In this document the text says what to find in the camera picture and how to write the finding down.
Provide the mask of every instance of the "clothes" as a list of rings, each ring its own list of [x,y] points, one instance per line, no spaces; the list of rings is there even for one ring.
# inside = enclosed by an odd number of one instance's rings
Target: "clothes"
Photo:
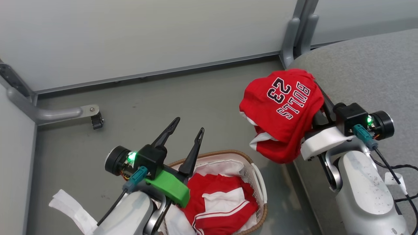
[[[239,176],[195,174],[190,178],[190,201],[181,209],[199,235],[230,235],[257,211],[250,184]]]
[[[324,98],[315,78],[301,69],[275,71],[252,81],[244,91],[240,113],[257,132],[250,146],[277,163],[300,153],[301,139]]]

